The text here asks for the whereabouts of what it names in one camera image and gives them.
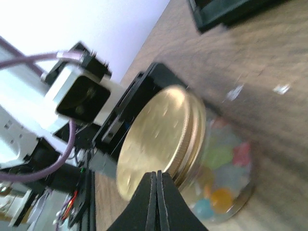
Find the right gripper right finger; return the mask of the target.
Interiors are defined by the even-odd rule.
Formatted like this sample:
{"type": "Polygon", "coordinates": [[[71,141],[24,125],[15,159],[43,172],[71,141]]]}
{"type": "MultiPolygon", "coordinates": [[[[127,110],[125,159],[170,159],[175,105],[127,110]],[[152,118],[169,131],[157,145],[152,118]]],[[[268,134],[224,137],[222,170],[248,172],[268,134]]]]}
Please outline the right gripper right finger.
{"type": "Polygon", "coordinates": [[[189,209],[171,176],[157,172],[156,223],[158,231],[206,231],[189,209]]]}

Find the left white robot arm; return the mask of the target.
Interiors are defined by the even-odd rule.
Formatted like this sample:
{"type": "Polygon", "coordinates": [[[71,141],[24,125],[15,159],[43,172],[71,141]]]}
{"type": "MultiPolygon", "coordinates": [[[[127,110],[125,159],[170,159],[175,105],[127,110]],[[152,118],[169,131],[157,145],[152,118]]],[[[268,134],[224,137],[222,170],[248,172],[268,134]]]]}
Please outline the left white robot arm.
{"type": "Polygon", "coordinates": [[[177,172],[178,165],[189,144],[192,128],[190,98],[184,88],[175,85],[156,94],[145,94],[140,79],[126,90],[117,102],[112,102],[120,86],[105,79],[111,72],[108,65],[88,51],[58,51],[32,56],[20,56],[1,62],[2,69],[23,63],[58,59],[64,63],[50,76],[55,77],[48,93],[47,104],[56,115],[69,121],[69,138],[66,150],[41,170],[29,173],[6,173],[5,169],[26,163],[38,147],[39,138],[23,127],[8,111],[0,111],[0,146],[13,155],[0,172],[2,181],[32,182],[45,178],[63,166],[77,141],[76,126],[93,123],[99,114],[105,120],[93,138],[89,149],[103,155],[113,153],[125,134],[137,132],[141,142],[137,149],[142,154],[154,154],[156,168],[177,172]]]}

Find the clear plastic jar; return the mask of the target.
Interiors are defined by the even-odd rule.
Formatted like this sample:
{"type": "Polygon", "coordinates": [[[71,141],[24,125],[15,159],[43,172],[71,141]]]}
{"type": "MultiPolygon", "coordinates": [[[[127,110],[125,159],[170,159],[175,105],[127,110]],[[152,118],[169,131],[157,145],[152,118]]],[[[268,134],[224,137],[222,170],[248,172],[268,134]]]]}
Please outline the clear plastic jar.
{"type": "Polygon", "coordinates": [[[206,137],[179,191],[201,222],[223,222],[234,216],[252,193],[251,144],[224,118],[207,112],[206,137]]]}

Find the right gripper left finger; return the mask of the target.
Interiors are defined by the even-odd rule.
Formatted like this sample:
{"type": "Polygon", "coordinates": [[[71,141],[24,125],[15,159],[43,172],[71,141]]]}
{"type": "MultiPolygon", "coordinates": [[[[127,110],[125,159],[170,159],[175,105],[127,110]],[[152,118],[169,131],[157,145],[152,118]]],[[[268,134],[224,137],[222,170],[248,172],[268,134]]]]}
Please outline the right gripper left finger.
{"type": "Polygon", "coordinates": [[[109,231],[156,230],[156,173],[145,173],[129,204],[108,228],[109,231]]]}

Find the cream jar lid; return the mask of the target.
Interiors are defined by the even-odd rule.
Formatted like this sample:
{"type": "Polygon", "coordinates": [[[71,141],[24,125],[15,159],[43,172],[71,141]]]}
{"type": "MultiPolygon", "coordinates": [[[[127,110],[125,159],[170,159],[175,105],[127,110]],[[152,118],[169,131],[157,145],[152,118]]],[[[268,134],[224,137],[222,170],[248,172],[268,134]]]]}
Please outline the cream jar lid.
{"type": "Polygon", "coordinates": [[[122,145],[117,169],[117,188],[130,200],[146,172],[171,175],[176,186],[188,181],[204,145],[204,104],[179,85],[158,92],[143,107],[122,145]]]}

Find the black candy bin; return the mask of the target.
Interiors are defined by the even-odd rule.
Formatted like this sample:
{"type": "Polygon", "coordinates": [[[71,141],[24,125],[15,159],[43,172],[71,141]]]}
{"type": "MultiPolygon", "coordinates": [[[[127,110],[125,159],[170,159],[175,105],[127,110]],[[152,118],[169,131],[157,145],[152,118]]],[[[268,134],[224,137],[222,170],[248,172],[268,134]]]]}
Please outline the black candy bin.
{"type": "Polygon", "coordinates": [[[218,25],[236,25],[270,9],[286,4],[287,0],[188,0],[188,6],[199,34],[218,25]]]}

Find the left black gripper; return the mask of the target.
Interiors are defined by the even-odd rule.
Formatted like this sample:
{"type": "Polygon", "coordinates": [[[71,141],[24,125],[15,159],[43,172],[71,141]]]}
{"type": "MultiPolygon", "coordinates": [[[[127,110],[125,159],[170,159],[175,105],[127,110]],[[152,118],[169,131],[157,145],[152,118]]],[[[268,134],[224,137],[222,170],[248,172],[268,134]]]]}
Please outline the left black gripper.
{"type": "Polygon", "coordinates": [[[92,140],[94,154],[89,161],[89,169],[111,178],[116,176],[120,150],[133,121],[152,97],[171,85],[188,87],[163,63],[152,63],[146,71],[136,75],[95,134],[92,140]]]}

